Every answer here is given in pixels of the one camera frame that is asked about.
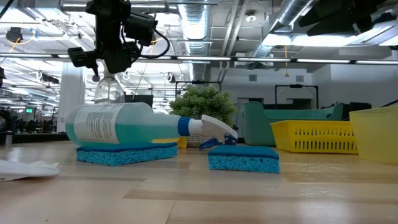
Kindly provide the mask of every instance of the blue liquid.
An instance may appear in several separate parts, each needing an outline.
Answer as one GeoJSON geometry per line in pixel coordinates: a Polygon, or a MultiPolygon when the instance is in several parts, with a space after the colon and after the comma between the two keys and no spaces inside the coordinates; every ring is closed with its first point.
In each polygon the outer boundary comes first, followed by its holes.
{"type": "MultiPolygon", "coordinates": [[[[75,108],[66,120],[68,137],[80,146],[101,146],[113,143],[80,141],[75,134],[74,122],[82,107],[75,108]]],[[[178,121],[180,116],[155,114],[146,103],[125,103],[116,117],[116,136],[120,144],[152,142],[155,139],[179,138],[178,121]]]]}

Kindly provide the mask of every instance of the yellow bin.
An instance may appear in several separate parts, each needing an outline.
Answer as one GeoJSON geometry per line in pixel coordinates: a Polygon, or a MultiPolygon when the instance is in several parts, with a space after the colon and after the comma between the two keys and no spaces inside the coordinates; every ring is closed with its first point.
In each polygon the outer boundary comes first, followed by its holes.
{"type": "Polygon", "coordinates": [[[360,158],[398,164],[398,106],[354,111],[349,116],[360,158]]]}
{"type": "Polygon", "coordinates": [[[271,126],[278,149],[290,152],[358,153],[348,121],[281,121],[271,126]]]}

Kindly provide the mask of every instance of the wooden table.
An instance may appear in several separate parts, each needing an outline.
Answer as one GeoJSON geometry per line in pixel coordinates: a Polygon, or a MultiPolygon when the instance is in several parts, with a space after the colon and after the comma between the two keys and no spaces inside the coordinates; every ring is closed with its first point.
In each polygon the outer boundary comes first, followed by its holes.
{"type": "Polygon", "coordinates": [[[0,223],[398,223],[398,166],[356,155],[280,155],[280,174],[208,170],[206,152],[119,167],[75,160],[69,142],[0,148],[59,162],[53,179],[0,182],[0,223]]]}

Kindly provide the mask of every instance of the sponge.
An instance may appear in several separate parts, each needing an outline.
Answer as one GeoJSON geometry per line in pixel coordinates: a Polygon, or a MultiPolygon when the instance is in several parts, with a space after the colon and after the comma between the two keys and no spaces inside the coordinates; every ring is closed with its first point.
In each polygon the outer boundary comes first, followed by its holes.
{"type": "Polygon", "coordinates": [[[209,169],[279,173],[279,155],[262,146],[218,146],[208,152],[209,169]]]}
{"type": "Polygon", "coordinates": [[[78,161],[109,166],[165,159],[178,154],[177,143],[83,146],[76,150],[78,161]]]}

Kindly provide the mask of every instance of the white pillar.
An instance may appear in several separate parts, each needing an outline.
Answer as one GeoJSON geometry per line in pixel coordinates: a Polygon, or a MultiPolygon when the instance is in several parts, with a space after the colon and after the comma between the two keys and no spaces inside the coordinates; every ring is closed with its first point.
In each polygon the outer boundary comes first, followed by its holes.
{"type": "Polygon", "coordinates": [[[78,105],[85,103],[85,69],[76,68],[72,63],[64,62],[61,77],[60,106],[58,109],[57,132],[65,132],[68,114],[78,105]]]}

